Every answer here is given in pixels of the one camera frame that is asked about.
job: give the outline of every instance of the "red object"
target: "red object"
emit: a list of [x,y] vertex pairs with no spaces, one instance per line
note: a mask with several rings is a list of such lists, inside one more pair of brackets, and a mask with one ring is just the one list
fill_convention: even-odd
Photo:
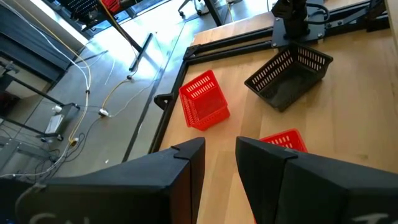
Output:
[[205,131],[229,117],[228,103],[212,70],[182,86],[180,96],[188,127]]
[[260,141],[295,149],[301,152],[308,152],[297,129],[290,129],[278,134],[274,134],[273,136],[260,139]]
[[119,0],[102,0],[106,8],[115,13],[120,9],[120,2]]

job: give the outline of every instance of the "wooden table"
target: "wooden table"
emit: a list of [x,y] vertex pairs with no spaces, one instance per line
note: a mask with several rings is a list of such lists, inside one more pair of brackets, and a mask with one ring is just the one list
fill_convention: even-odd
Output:
[[[388,1],[391,7],[395,0]],[[356,2],[328,0],[326,6],[334,9]],[[271,13],[264,13],[202,32],[193,45],[258,30],[273,21]],[[334,62],[323,81],[283,113],[244,85],[275,55],[273,50],[189,68],[185,83],[208,69],[214,71],[231,112],[226,121],[201,132],[187,128],[178,99],[162,142],[161,149],[166,149],[206,137],[206,174],[198,223],[254,223],[236,167],[236,136],[260,139],[297,128],[309,153],[398,172],[398,57],[392,30],[337,35],[311,47],[331,55]]]

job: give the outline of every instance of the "wire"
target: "wire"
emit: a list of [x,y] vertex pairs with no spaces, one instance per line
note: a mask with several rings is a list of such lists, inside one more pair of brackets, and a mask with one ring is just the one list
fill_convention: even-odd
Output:
[[[85,137],[84,137],[83,146],[82,146],[81,150],[79,151],[79,153],[78,153],[73,159],[70,159],[70,160],[66,160],[66,159],[65,159],[65,162],[74,161],[78,156],[80,156],[81,152],[83,152],[83,150],[84,150],[84,148],[85,148],[85,146],[86,146],[86,142],[87,142],[87,139],[88,139],[88,135],[90,134],[91,129],[93,128],[94,124],[96,124],[100,119],[101,119],[101,118],[97,118],[97,119],[90,125],[90,127],[88,128],[87,133],[85,134]],[[79,147],[80,147],[80,145],[79,145],[73,152],[71,152],[71,153],[67,156],[67,159],[68,159],[74,152],[76,152],[76,151],[78,150]]]
[[4,130],[4,129],[0,129],[0,130],[3,131],[4,133],[6,133],[9,138],[12,138],[11,135],[6,130]]
[[104,54],[106,54],[106,53],[108,53],[108,52],[107,52],[107,51],[104,51],[100,56],[97,56],[97,59],[96,59],[93,63],[89,64],[88,66],[78,66],[78,67],[80,67],[80,68],[88,68],[88,67],[91,67],[92,65],[94,65],[95,63],[97,63],[97,61],[99,61],[100,58],[101,58]]
[[115,59],[115,58],[113,58],[112,69],[111,69],[111,71],[109,72],[109,75],[108,75],[108,78],[106,79],[105,85],[108,83],[108,81],[109,81],[109,78],[111,78],[111,74],[112,74],[112,72],[113,72],[113,69],[114,69],[114,64],[115,64],[115,63],[116,63],[116,59]]
[[[6,5],[14,14],[16,14],[18,17],[20,17],[23,21],[25,21],[26,23],[28,23],[28,25],[31,26],[31,28],[33,28],[34,30],[36,30],[41,36],[44,37],[44,39],[60,54],[62,54],[66,59],[68,59],[72,64],[74,64],[75,66],[77,66],[80,71],[83,73],[84,77],[85,77],[85,81],[86,81],[86,87],[87,89],[90,88],[90,83],[87,80],[87,76],[86,73],[70,58],[68,58],[68,56],[66,56],[63,52],[61,52],[58,48],[56,48],[56,46],[53,45],[53,43],[51,43],[51,41],[49,41],[49,39],[40,31],[38,30],[34,25],[32,25],[23,15],[21,15],[19,12],[17,12],[13,7],[11,7],[10,5],[8,5],[7,3],[5,3],[3,0],[0,0],[4,5]],[[68,50],[70,50],[74,55],[76,55],[80,60],[82,60],[86,65],[87,63],[79,56],[77,55],[68,45],[66,45],[64,42],[62,42],[62,40],[60,40],[58,38],[57,35],[55,35],[50,29],[48,29],[45,25],[43,25],[43,23],[41,23],[36,17],[34,17],[28,10],[26,10],[23,6],[21,6],[18,2],[16,2],[16,0],[12,0],[14,1],[19,7],[21,7],[25,12],[27,12],[30,16],[32,16],[40,25],[42,25],[44,28],[46,28],[59,42],[61,42]],[[88,70],[89,73],[89,80],[91,82],[91,70],[89,68]]]
[[307,7],[317,7],[319,9],[323,9],[324,12],[326,13],[326,19],[324,21],[321,21],[321,22],[307,21],[308,24],[322,25],[322,24],[326,24],[326,23],[329,22],[330,11],[325,6],[322,6],[322,5],[319,5],[319,4],[314,4],[314,3],[307,3]]
[[231,17],[232,22],[235,22],[234,18],[232,18],[231,6],[229,6],[229,3],[227,0],[225,0],[225,3],[226,3],[226,7],[228,8],[229,16]]
[[16,130],[16,129],[14,129],[14,128],[12,128],[12,127],[10,127],[10,126],[7,126],[7,125],[5,125],[5,124],[2,124],[4,127],[7,127],[7,128],[9,128],[9,129],[11,129],[11,130],[13,130],[13,131],[15,131],[15,132],[17,132],[17,134],[16,134],[16,136],[18,135],[18,134],[22,134],[22,135],[25,135],[25,136],[29,136],[29,137],[34,137],[34,138],[37,138],[36,136],[34,136],[34,135],[31,135],[31,134],[26,134],[26,133],[22,133],[22,132],[20,132],[20,131],[18,131],[18,130]]
[[[14,8],[12,8],[11,6],[9,6],[7,3],[5,3],[3,0],[0,0],[4,5],[6,5],[13,13],[15,13],[17,16],[19,16],[21,19],[23,19],[26,23],[28,23],[33,29],[35,29],[38,33],[40,33],[46,40],[47,42],[49,42],[49,44],[58,52],[60,52],[61,54],[63,54],[59,49],[57,49],[49,40],[48,38],[46,38],[46,36],[41,33],[41,31],[39,31],[36,27],[34,27],[28,20],[26,20],[22,15],[20,15]],[[78,54],[76,54],[67,44],[65,44],[57,35],[55,35],[49,28],[47,28],[43,23],[41,23],[35,16],[33,16],[27,9],[25,9],[23,6],[21,6],[16,0],[12,0],[13,2],[15,2],[21,9],[23,9],[26,13],[28,13],[33,19],[35,19],[41,26],[43,26],[50,34],[52,34],[61,44],[63,44],[68,50],[70,50],[76,57],[78,57],[87,67],[88,67],[88,80],[87,77],[84,73],[84,71],[79,67],[79,69],[83,72],[84,76],[85,76],[85,80],[86,80],[86,106],[88,105],[88,95],[90,94],[90,86],[91,86],[91,69],[88,66],[87,62],[82,59]],[[86,112],[87,112],[87,107],[85,108],[79,122],[76,124],[76,126],[72,129],[72,133],[69,136],[69,142],[72,143],[73,142],[73,136],[76,134],[77,129],[80,127],[81,122],[83,121],[83,118],[86,116]]]
[[109,97],[111,97],[112,93],[113,93],[119,86],[121,86],[123,83],[129,82],[129,81],[130,81],[130,80],[125,79],[125,80],[119,82],[119,83],[112,89],[112,91],[106,96],[106,98],[105,98],[105,100],[104,100],[104,103],[102,104],[102,108],[105,108],[106,102],[108,102]]
[[58,158],[56,162],[54,162],[49,168],[47,168],[43,172],[39,172],[38,174],[4,174],[0,175],[0,178],[7,177],[7,176],[13,176],[13,177],[30,177],[30,176],[37,176],[37,175],[42,175],[50,172],[52,169],[54,169],[57,164],[63,159],[63,157],[67,154],[68,150],[70,148],[70,145],[67,144],[66,148],[63,150],[62,155]]
[[135,97],[137,97],[137,96],[138,96],[140,93],[142,93],[144,90],[146,90],[146,89],[148,89],[149,87],[151,87],[152,84],[153,84],[155,81],[157,81],[157,80],[159,80],[159,79],[153,79],[152,82],[151,82],[147,87],[145,87],[145,88],[143,88],[142,90],[138,91],[138,93],[135,94],[135,95],[126,103],[126,105],[124,105],[124,107],[123,107],[122,109],[120,109],[115,115],[110,115],[109,117],[110,117],[110,118],[114,118],[114,117],[116,117],[117,115],[119,115],[119,113],[122,112],[122,111],[124,111],[124,110],[127,108],[127,106],[130,104],[130,102],[131,102]]

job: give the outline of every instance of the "yellow cable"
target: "yellow cable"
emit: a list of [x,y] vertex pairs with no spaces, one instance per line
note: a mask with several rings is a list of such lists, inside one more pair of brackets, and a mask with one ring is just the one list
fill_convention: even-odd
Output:
[[130,80],[126,79],[126,80],[123,80],[123,81],[119,82],[119,84],[117,84],[117,85],[112,89],[112,91],[106,96],[106,98],[105,98],[105,100],[104,100],[104,103],[102,104],[102,108],[105,108],[106,102],[109,100],[109,97],[111,97],[112,93],[113,93],[119,86],[121,86],[123,83],[129,82],[129,81],[130,81]]
[[[117,28],[117,30],[122,34],[122,36],[123,36],[123,37],[127,40],[127,42],[128,42],[128,38],[126,37],[126,35],[124,35],[124,32],[122,31],[120,25],[114,20],[112,14],[109,12],[108,8],[105,6],[103,0],[100,0],[99,2],[101,3],[102,7],[104,8],[104,10],[105,10],[105,12],[107,13],[107,15],[109,16],[109,18],[111,18],[111,20],[114,22],[115,27]],[[136,56],[136,60],[137,60],[136,51],[134,50],[134,48],[132,47],[132,45],[130,44],[130,42],[128,42],[128,43],[129,43],[129,45],[131,46],[132,52],[133,52],[134,55]],[[104,103],[102,104],[102,108],[103,108],[103,109],[105,108],[106,102],[108,102],[109,97],[111,97],[112,93],[113,93],[117,88],[119,88],[119,86],[121,86],[123,83],[126,83],[126,82],[129,82],[129,80],[123,80],[123,81],[119,82],[119,83],[112,89],[112,91],[106,96],[106,98],[105,98],[105,100],[104,100]]]
[[88,68],[88,78],[89,78],[89,83],[91,83],[91,70],[88,66],[88,64],[86,63],[86,61],[84,59],[82,59],[78,54],[75,53],[74,50],[72,50],[66,43],[64,43],[57,35],[55,35],[49,28],[47,28],[43,23],[41,23],[35,16],[33,16],[26,8],[24,8],[23,6],[21,6],[16,0],[12,0],[13,2],[15,2],[21,9],[23,9],[26,13],[28,13],[28,15],[30,15],[33,19],[35,19],[41,26],[43,26],[51,35],[53,35],[62,45],[64,45],[68,50],[70,50],[70,52],[72,52],[76,57],[78,57]]
[[[41,23],[35,16],[33,16],[27,9],[25,9],[23,6],[21,6],[16,0],[12,0],[14,3],[16,3],[22,10],[24,10],[28,15],[30,15],[33,19],[35,19],[41,26],[43,26],[50,34],[52,34],[61,44],[63,44],[68,50],[70,50],[76,57],[78,57],[86,66],[88,69],[88,88],[91,86],[91,70],[88,64],[84,59],[82,59],[78,54],[76,54],[66,43],[64,43],[57,35],[55,35],[49,28],[47,28],[43,23]],[[80,127],[81,122],[83,121],[83,118],[86,116],[87,113],[87,106],[88,106],[88,93],[86,93],[86,106],[83,114],[80,117],[79,122],[77,122],[76,126],[72,129],[71,135],[69,135],[69,143],[73,142],[72,137],[76,134],[77,129]]]
[[232,22],[235,22],[234,18],[232,18],[232,12],[231,12],[231,8],[229,7],[229,3],[226,0],[225,0],[225,3],[226,3],[226,7],[228,8],[229,16],[231,17]]

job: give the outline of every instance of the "black basket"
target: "black basket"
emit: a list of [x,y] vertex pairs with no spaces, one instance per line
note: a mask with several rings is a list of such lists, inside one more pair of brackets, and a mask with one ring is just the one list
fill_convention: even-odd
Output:
[[282,112],[325,76],[332,61],[331,56],[293,43],[244,84]]

